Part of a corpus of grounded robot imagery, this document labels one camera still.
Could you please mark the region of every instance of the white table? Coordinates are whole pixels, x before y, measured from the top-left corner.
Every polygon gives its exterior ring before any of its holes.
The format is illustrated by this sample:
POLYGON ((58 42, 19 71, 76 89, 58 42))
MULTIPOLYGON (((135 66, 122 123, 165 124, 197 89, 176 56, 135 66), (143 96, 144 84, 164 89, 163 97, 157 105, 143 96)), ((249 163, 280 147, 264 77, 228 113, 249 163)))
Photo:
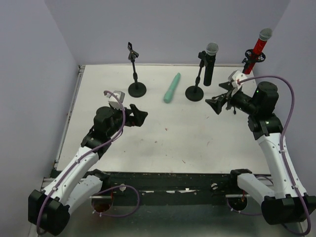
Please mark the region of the white table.
MULTIPOLYGON (((218 86, 239 67, 215 67, 210 87, 204 98, 191 102, 185 97, 194 85, 198 66, 136 65, 140 82, 147 87, 141 98, 129 96, 133 82, 132 65, 86 66, 70 119, 57 170, 63 170, 74 157, 83 137, 93 125, 95 112, 108 105, 104 90, 126 93, 124 105, 135 104, 149 113, 142 127, 125 127, 123 135, 91 170, 121 172, 229 173, 247 168, 253 173, 269 174, 266 159, 247 126, 247 115, 226 111, 216 115, 205 99, 224 93, 218 86), (170 104, 163 96, 177 73, 181 80, 170 104)), ((252 96, 254 81, 243 91, 252 96)))

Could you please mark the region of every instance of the microphone stand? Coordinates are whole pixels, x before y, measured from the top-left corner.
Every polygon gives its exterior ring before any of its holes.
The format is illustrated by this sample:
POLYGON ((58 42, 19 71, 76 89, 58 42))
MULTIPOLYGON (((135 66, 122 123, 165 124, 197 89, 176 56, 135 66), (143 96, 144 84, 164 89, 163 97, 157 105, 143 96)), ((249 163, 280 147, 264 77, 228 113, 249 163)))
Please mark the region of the microphone stand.
POLYGON ((189 86, 186 90, 186 97, 193 102, 200 101, 204 96, 204 92, 200 87, 198 87, 198 84, 201 81, 200 76, 201 76, 202 68, 204 67, 204 65, 207 66, 207 62, 206 62, 206 64, 204 62, 204 61, 206 61, 205 55, 206 55, 205 51, 198 53, 198 58, 201 59, 201 61, 199 63, 199 71, 198 71, 198 75, 196 78, 196 84, 189 86))
POLYGON ((135 58, 138 58, 139 53, 133 50, 133 46, 130 42, 128 42, 127 48, 129 50, 128 59, 129 61, 132 62, 132 65, 133 65, 133 78, 134 78, 134 82, 128 87, 128 94, 132 97, 139 98, 145 95, 147 91, 145 85, 137 81, 138 76, 135 69, 135 58))

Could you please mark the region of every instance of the gray microphone grille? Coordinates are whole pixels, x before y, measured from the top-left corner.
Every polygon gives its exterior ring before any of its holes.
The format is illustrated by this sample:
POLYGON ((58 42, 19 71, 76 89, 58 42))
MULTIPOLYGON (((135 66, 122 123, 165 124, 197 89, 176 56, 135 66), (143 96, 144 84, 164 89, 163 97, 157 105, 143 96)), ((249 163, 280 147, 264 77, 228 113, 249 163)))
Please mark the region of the gray microphone grille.
POLYGON ((262 31, 260 31, 259 39, 262 41, 268 41, 272 36, 272 30, 270 28, 265 28, 262 31))
POLYGON ((208 55, 215 55, 218 51, 217 43, 209 43, 206 47, 206 52, 208 55))

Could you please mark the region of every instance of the teal baseball bat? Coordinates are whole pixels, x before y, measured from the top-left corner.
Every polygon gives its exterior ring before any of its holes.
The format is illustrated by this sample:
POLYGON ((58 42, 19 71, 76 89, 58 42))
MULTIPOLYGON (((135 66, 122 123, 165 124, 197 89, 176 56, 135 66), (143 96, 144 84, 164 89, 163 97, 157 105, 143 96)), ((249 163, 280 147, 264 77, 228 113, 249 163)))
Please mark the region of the teal baseball bat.
POLYGON ((163 101, 165 103, 170 103, 170 101, 172 100, 172 97, 173 97, 173 94, 174 94, 174 91, 175 89, 177 88, 177 85, 179 83, 179 80, 181 78, 181 74, 178 73, 174 79, 172 80, 172 83, 169 87, 169 89, 167 90, 167 92, 165 93, 164 97, 163 97, 163 101))

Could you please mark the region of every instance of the gray wall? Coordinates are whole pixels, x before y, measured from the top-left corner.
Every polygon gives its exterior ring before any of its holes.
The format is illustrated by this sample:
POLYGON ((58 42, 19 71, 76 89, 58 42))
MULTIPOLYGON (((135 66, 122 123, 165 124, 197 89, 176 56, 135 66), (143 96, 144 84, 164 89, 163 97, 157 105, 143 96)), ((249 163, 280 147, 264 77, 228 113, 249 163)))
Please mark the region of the gray wall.
POLYGON ((194 63, 215 41, 217 63, 241 63, 262 28, 274 28, 289 0, 45 0, 80 64, 194 63))
POLYGON ((28 195, 56 155, 77 63, 41 0, 0 7, 0 235, 27 236, 28 195))
MULTIPOLYGON (((295 91, 295 109, 286 140, 288 149, 303 185, 316 195, 316 1, 292 0, 264 53, 265 62, 257 64, 256 75, 276 74, 289 80, 295 91)), ((277 84, 280 99, 277 115, 285 122, 290 93, 287 86, 277 84)))

